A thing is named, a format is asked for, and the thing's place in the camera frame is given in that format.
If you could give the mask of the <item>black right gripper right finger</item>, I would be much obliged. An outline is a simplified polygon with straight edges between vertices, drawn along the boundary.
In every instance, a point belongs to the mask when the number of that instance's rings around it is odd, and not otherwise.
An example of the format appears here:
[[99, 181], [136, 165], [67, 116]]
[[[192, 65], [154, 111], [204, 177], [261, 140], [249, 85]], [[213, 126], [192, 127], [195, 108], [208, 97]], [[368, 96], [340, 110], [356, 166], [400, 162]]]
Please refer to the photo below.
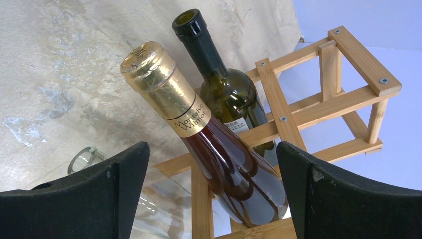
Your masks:
[[421, 238], [420, 190], [360, 176], [287, 141], [277, 158], [297, 238]]

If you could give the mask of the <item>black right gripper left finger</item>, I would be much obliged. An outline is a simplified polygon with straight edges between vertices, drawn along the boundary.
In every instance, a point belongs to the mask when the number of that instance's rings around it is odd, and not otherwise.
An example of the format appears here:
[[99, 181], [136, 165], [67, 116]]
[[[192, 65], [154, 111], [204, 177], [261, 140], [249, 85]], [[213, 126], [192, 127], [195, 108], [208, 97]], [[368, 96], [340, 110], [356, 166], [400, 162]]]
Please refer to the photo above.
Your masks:
[[1, 238], [129, 238], [149, 158], [148, 143], [139, 142], [31, 190], [1, 192]]

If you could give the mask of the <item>red wine bottle gold cap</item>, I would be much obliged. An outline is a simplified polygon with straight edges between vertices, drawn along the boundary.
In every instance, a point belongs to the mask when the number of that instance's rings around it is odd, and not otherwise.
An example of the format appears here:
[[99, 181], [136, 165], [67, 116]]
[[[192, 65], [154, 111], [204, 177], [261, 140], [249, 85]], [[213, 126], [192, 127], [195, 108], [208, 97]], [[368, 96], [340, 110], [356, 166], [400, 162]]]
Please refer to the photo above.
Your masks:
[[120, 71], [181, 138], [236, 222], [255, 227], [283, 218], [288, 203], [274, 168], [211, 113], [159, 43], [132, 50]]

